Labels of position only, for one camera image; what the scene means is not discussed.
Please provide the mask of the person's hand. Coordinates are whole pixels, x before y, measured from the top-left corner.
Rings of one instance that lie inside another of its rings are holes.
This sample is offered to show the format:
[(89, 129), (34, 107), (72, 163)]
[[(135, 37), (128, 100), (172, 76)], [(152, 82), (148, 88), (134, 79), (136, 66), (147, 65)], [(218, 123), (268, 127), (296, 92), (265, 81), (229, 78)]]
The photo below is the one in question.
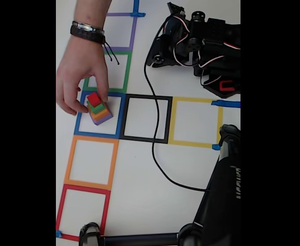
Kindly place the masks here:
[(104, 51), (100, 44), (71, 36), (56, 73), (56, 103), (66, 113), (76, 115), (87, 113), (86, 106), (77, 100), (80, 91), (79, 82), (94, 76), (98, 96), (108, 100), (108, 70)]

